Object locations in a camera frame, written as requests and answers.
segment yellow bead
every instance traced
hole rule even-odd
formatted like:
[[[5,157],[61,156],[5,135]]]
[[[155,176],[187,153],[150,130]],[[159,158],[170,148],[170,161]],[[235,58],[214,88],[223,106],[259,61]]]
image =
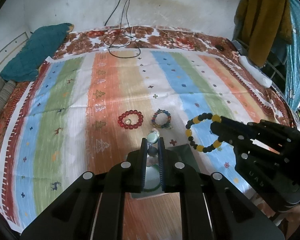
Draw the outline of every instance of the yellow bead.
[[[217,149],[220,146],[221,146],[221,143],[218,140],[215,140],[213,143],[213,147],[215,147]]]
[[[194,122],[194,123],[199,123],[200,121],[198,120],[198,117],[196,116],[194,119],[192,119],[192,121]]]
[[[187,130],[186,130],[186,136],[187,136],[187,137],[192,136],[192,132],[191,132],[190,129],[187,129]]]
[[[217,114],[214,114],[211,118],[213,122],[221,122],[221,117]]]
[[[197,151],[198,151],[198,152],[202,152],[202,151],[203,151],[203,148],[204,148],[204,147],[203,147],[202,145],[198,145],[198,146],[197,146]]]

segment blue stripe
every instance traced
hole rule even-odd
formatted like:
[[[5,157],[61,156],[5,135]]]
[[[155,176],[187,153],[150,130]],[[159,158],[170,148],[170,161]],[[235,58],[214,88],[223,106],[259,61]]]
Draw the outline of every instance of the blue stripe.
[[[182,102],[182,108],[188,119],[190,120],[202,113],[211,113],[211,109],[204,98],[204,94],[194,84],[182,67],[178,65],[171,54],[162,51],[151,51],[151,53],[163,70],[169,85],[179,95]],[[200,122],[191,127],[191,130],[195,131],[198,135],[199,141],[196,142],[197,144],[207,147],[218,138],[216,135],[210,133],[210,124],[211,121],[206,120],[205,122]],[[224,174],[229,181],[233,183],[233,179],[238,178],[240,183],[235,184],[235,186],[240,191],[244,192],[247,189],[248,184],[234,170],[235,155],[232,146],[223,143],[221,147],[222,151],[216,149],[211,153],[203,154],[206,154],[209,157],[214,169]],[[229,163],[229,168],[224,166],[226,162]]]
[[[53,63],[40,88],[32,100],[29,114],[25,117],[23,124],[23,135],[21,136],[18,151],[17,169],[15,176],[16,201],[22,228],[27,227],[36,217],[34,202],[33,183],[38,178],[33,178],[34,153],[36,149],[39,125],[46,103],[50,97],[50,89],[55,85],[57,77],[63,68],[65,61]]]

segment multicolored beaded bracelet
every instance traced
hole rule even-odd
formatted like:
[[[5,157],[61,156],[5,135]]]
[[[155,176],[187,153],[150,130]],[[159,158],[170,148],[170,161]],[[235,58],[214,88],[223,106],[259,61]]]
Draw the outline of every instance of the multicolored beaded bracelet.
[[[217,114],[212,115],[211,113],[207,114],[207,113],[203,113],[200,114],[198,116],[196,116],[195,118],[193,118],[192,120],[189,120],[188,123],[186,124],[186,136],[188,137],[188,140],[190,141],[190,145],[197,150],[198,152],[212,152],[214,149],[218,148],[221,146],[221,142],[223,140],[220,139],[220,137],[218,137],[217,140],[215,140],[213,142],[213,144],[211,144],[208,147],[204,147],[203,145],[197,145],[192,137],[192,131],[190,130],[191,125],[196,124],[196,123],[200,123],[201,121],[205,120],[205,119],[209,119],[212,120],[213,122],[221,122],[221,117]]]
[[[155,123],[155,119],[157,118],[157,115],[158,115],[158,114],[161,114],[161,113],[166,114],[167,117],[168,117],[168,120],[167,120],[167,122],[166,122],[165,124],[162,124],[162,125],[156,124],[156,123]],[[154,115],[153,115],[153,117],[152,117],[152,119],[151,119],[151,122],[152,122],[152,125],[153,125],[155,128],[170,128],[171,114],[170,114],[168,111],[166,111],[166,110],[158,109],[158,111],[156,111],[156,112],[154,113]]]
[[[138,122],[136,124],[125,124],[123,123],[123,118],[127,117],[129,114],[136,114],[139,118],[138,118]],[[143,122],[143,115],[141,112],[138,112],[138,110],[130,110],[130,111],[126,111],[124,112],[122,115],[120,115],[118,117],[118,124],[121,127],[124,127],[125,129],[137,129],[139,126],[142,125]]]

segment brown jacket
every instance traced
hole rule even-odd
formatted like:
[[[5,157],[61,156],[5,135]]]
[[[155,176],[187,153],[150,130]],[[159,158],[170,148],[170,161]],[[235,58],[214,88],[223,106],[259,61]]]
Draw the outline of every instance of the brown jacket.
[[[289,0],[241,0],[236,17],[243,21],[239,39],[249,45],[248,57],[262,67],[278,34],[291,43]]]

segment red beaded bracelet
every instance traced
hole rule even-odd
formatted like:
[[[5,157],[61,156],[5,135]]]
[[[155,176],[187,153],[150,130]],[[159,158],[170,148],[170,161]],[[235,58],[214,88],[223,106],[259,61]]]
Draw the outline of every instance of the red beaded bracelet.
[[[123,123],[122,119],[127,117],[129,114],[136,114],[137,116],[139,116],[138,122],[136,124],[125,124]],[[118,118],[118,124],[121,127],[124,127],[125,129],[130,129],[132,130],[137,129],[139,126],[142,125],[143,122],[143,115],[141,112],[138,112],[138,110],[130,110],[130,111],[126,111],[125,113],[123,113],[122,115],[119,116]]]

